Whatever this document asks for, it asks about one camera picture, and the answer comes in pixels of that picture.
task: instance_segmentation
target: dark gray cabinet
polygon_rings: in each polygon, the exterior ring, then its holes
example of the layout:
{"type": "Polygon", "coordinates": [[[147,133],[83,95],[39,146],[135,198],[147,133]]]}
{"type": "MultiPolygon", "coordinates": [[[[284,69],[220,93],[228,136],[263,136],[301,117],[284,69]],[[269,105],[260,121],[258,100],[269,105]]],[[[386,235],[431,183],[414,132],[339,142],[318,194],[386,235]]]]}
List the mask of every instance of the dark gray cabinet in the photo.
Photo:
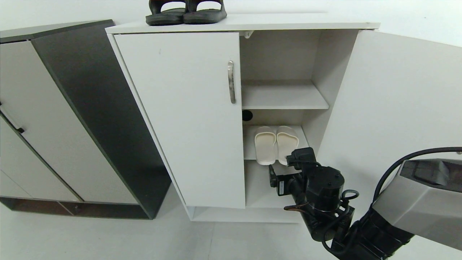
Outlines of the dark gray cabinet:
{"type": "Polygon", "coordinates": [[[170,178],[107,39],[112,25],[0,32],[1,181],[19,187],[2,184],[0,201],[11,209],[156,216],[170,178]]]}

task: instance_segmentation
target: white wall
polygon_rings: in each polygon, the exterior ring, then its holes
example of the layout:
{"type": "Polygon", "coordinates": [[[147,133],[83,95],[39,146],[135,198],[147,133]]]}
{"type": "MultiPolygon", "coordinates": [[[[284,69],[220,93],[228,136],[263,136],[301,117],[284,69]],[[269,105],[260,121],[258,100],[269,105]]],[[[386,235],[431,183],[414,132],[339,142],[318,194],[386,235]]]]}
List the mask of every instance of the white wall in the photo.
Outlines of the white wall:
{"type": "MultiPolygon", "coordinates": [[[[462,46],[461,0],[225,0],[228,13],[334,12],[381,31],[462,46]]],[[[73,21],[144,20],[148,0],[0,0],[0,30],[73,21]]]]}

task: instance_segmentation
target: cabinet top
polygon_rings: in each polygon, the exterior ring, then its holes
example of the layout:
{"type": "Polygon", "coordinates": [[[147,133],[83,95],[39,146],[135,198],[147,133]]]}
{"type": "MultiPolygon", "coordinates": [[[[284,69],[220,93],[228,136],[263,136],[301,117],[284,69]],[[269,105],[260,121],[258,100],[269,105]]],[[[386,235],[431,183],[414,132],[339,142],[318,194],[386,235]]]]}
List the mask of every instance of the cabinet top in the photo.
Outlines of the cabinet top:
{"type": "Polygon", "coordinates": [[[229,14],[211,25],[148,26],[144,21],[106,28],[110,34],[188,32],[188,31],[252,31],[301,29],[378,29],[380,23],[341,17],[328,12],[229,14]]]}
{"type": "Polygon", "coordinates": [[[0,43],[10,43],[32,40],[39,37],[61,33],[65,31],[78,30],[101,24],[112,24],[112,20],[98,20],[98,21],[83,21],[83,22],[72,22],[65,24],[53,24],[53,25],[40,25],[27,28],[12,29],[6,31],[0,31],[0,43]]]}

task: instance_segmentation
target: cabinet door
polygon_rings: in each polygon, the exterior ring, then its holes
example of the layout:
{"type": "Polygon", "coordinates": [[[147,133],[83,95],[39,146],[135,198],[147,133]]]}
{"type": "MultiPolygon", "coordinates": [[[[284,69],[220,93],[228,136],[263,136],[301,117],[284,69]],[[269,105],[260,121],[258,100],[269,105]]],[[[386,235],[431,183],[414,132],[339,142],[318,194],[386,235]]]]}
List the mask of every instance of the cabinet door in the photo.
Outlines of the cabinet door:
{"type": "MultiPolygon", "coordinates": [[[[367,210],[401,157],[462,146],[462,48],[375,31],[358,34],[318,153],[358,189],[367,210]]],[[[427,158],[462,159],[456,153],[427,158]]]]}
{"type": "Polygon", "coordinates": [[[0,196],[15,198],[31,198],[25,190],[21,189],[8,175],[0,170],[0,196]]]}
{"type": "Polygon", "coordinates": [[[186,205],[244,208],[238,33],[115,39],[186,205]]]}
{"type": "Polygon", "coordinates": [[[78,201],[0,118],[1,170],[33,198],[78,201]]]}
{"type": "Polygon", "coordinates": [[[137,203],[64,99],[32,44],[2,44],[0,62],[2,108],[25,130],[22,136],[58,175],[85,201],[137,203]]]}

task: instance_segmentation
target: cabinet shelf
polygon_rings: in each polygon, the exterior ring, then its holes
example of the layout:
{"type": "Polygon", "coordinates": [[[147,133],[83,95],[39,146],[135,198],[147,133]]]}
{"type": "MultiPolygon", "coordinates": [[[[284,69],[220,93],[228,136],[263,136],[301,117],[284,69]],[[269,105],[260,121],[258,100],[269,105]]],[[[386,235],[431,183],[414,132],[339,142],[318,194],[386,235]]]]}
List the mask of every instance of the cabinet shelf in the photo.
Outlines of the cabinet shelf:
{"type": "Polygon", "coordinates": [[[243,109],[329,109],[310,80],[244,80],[243,109]]]}
{"type": "MultiPolygon", "coordinates": [[[[276,162],[273,164],[277,175],[297,173],[293,167],[276,162]]],[[[245,169],[245,205],[246,208],[279,208],[293,205],[292,196],[278,196],[276,188],[269,185],[268,166],[256,161],[246,161],[245,169]]]]}
{"type": "MultiPolygon", "coordinates": [[[[250,125],[250,126],[243,126],[243,136],[244,136],[244,160],[256,160],[255,155],[255,131],[257,128],[261,127],[261,125],[250,125]]],[[[269,125],[276,133],[278,125],[269,125]]],[[[293,128],[297,133],[299,142],[297,148],[306,148],[309,147],[308,141],[306,141],[305,134],[303,133],[303,129],[299,125],[289,125],[289,127],[293,128]]]]}

